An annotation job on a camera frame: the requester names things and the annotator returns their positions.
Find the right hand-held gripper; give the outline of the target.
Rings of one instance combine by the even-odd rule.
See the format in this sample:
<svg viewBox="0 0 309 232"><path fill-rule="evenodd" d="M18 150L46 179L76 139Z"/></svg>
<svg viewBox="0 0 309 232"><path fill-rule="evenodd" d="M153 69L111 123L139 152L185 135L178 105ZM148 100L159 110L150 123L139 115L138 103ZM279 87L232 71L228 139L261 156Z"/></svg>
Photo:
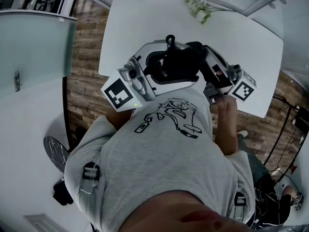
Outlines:
<svg viewBox="0 0 309 232"><path fill-rule="evenodd" d="M227 61L215 49L210 46L204 47L205 59L200 67L203 76L210 76L211 63L220 63L227 68L222 74L215 72L218 83L207 82L204 95L210 103L215 103L215 98L220 96L232 96L240 101L246 101L256 90L256 81L244 71L240 65L228 65Z"/></svg>

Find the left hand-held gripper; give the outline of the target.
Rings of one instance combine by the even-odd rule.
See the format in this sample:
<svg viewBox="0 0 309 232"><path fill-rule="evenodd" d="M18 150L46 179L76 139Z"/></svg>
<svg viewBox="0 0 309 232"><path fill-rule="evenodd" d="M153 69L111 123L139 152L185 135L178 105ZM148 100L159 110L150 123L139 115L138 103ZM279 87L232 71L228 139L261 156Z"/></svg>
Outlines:
<svg viewBox="0 0 309 232"><path fill-rule="evenodd" d="M146 106L156 99L155 93L169 93L193 86L197 76L174 81L157 81L151 75L151 85L143 74L147 67L161 67L168 50L184 50L189 46L174 39L156 40L143 45L127 64L117 69L101 91L115 111L122 112Z"/></svg>

